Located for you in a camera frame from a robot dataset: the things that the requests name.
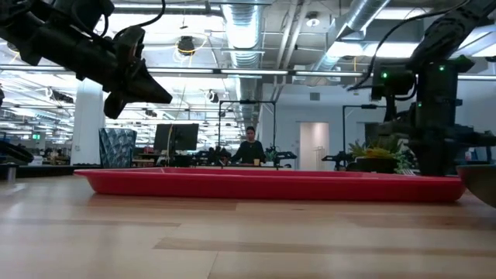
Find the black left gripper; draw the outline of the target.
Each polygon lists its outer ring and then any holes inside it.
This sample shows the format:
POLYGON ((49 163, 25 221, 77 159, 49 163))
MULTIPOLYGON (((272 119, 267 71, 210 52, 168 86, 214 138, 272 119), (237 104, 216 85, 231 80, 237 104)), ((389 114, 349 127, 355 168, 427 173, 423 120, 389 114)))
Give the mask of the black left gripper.
POLYGON ((128 83, 128 95, 123 97, 125 89, 126 67, 129 54, 124 50, 110 53, 106 50, 78 50, 75 57, 76 78, 85 78, 99 83, 104 91, 109 92, 104 104, 104 113, 110 119, 117 119, 126 103, 170 104, 173 97, 150 75, 139 74, 128 83))

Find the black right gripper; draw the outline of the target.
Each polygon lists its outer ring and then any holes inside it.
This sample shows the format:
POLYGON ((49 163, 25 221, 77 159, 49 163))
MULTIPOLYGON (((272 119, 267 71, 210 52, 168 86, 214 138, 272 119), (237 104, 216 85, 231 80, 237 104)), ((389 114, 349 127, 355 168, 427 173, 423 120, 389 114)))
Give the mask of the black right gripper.
POLYGON ((413 102, 409 110, 377 127, 379 136, 395 136, 407 140, 414 153, 421 175, 444 175, 444 153, 447 143, 453 146, 496 146, 496 136, 479 133, 470 126, 455 123, 456 106, 413 102), (428 166, 425 162, 429 146, 428 166))

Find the black round plate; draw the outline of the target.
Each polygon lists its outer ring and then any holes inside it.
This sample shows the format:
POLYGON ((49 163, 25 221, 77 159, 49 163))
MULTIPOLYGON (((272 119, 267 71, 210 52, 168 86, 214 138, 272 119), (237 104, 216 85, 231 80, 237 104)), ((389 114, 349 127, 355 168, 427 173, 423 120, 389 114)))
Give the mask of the black round plate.
POLYGON ((496 208, 496 164, 460 165, 462 184, 483 203, 496 208))

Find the dark patterned translucent cup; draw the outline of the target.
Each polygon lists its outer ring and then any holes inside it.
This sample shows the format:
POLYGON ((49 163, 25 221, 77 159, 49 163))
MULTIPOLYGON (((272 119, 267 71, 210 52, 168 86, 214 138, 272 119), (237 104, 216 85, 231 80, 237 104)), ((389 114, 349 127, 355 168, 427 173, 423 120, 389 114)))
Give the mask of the dark patterned translucent cup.
POLYGON ((100 128, 99 153, 103 168, 131 168, 137 131, 100 128))

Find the red plastic tray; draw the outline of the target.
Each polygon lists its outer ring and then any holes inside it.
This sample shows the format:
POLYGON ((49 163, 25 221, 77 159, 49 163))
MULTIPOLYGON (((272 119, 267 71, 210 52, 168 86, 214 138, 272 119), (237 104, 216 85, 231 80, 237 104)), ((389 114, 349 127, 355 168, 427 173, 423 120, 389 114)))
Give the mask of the red plastic tray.
POLYGON ((75 174, 103 195, 436 203, 466 191, 458 177, 367 172, 153 167, 75 174))

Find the potted green succulent plant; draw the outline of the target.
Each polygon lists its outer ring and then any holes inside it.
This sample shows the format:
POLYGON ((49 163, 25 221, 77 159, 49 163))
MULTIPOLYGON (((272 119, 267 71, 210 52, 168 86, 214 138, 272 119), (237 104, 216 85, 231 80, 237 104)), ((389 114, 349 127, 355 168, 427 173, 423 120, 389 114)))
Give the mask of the potted green succulent plant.
POLYGON ((349 152, 353 158, 350 170, 402 174, 404 170, 416 167, 415 155, 396 136, 379 136, 369 143, 356 140, 349 144, 349 152))

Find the black computer monitor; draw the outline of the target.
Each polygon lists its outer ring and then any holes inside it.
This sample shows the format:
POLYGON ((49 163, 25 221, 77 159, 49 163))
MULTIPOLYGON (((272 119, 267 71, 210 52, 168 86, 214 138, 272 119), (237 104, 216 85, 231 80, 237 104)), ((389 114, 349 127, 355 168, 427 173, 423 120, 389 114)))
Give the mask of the black computer monitor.
POLYGON ((196 150, 199 124, 157 125, 153 148, 158 151, 196 150))

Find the linear ceiling light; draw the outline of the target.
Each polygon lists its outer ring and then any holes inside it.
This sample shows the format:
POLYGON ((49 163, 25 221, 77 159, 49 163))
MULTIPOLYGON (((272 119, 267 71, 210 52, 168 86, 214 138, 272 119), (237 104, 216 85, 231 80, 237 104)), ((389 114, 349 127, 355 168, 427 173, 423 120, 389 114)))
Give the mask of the linear ceiling light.
POLYGON ((364 73, 352 71, 294 71, 294 70, 261 70, 261 69, 207 69, 207 68, 150 68, 151 74, 226 74, 226 75, 276 75, 276 76, 302 76, 302 77, 354 77, 363 76, 364 73))

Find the white door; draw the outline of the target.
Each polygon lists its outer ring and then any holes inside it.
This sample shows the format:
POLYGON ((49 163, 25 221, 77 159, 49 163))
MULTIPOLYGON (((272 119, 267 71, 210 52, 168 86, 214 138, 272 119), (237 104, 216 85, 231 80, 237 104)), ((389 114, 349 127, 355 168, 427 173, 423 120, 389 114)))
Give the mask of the white door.
POLYGON ((301 171, 327 171, 322 159, 329 148, 329 124, 327 122, 301 122, 299 140, 299 169, 301 171))

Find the person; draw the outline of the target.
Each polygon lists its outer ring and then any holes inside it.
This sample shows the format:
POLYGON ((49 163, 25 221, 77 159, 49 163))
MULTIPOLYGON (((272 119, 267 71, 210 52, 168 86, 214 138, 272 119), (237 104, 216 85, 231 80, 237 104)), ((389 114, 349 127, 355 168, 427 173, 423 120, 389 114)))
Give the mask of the person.
POLYGON ((266 162, 263 145, 259 140, 255 139, 256 130, 253 126, 246 128, 246 140, 241 142, 235 155, 232 156, 231 162, 240 161, 242 164, 255 165, 255 160, 261 163, 266 162))

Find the silver spiral air duct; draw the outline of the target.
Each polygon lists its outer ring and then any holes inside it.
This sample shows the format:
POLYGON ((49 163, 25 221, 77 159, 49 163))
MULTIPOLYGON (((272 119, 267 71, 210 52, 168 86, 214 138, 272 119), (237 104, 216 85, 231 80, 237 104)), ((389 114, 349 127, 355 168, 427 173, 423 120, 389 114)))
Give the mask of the silver spiral air duct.
POLYGON ((367 27, 391 0, 352 0, 350 10, 331 22, 326 34, 325 53, 312 66, 313 71, 331 71, 344 54, 338 54, 339 41, 353 33, 365 36, 367 27))
MULTIPOLYGON (((221 5, 226 19, 226 37, 229 47, 231 64, 235 69, 258 69, 262 54, 258 52, 262 41, 263 7, 258 5, 231 4, 221 5)), ((238 77, 236 93, 240 101, 261 100, 260 82, 254 77, 238 77)), ((256 105, 240 105, 241 123, 246 128, 255 126, 258 120, 256 105)))

